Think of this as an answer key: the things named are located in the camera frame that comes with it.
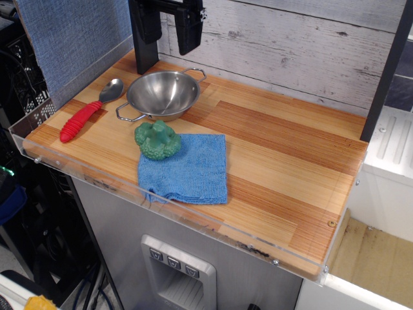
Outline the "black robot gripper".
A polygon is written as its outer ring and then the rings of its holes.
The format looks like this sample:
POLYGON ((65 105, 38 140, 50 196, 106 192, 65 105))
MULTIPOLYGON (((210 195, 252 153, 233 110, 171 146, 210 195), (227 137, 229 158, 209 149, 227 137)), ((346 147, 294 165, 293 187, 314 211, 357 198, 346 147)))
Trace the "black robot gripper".
POLYGON ((207 18, 202 1, 135 1, 137 27, 145 44, 162 36, 160 12, 174 15, 179 53, 183 56, 201 44, 203 21, 207 18))

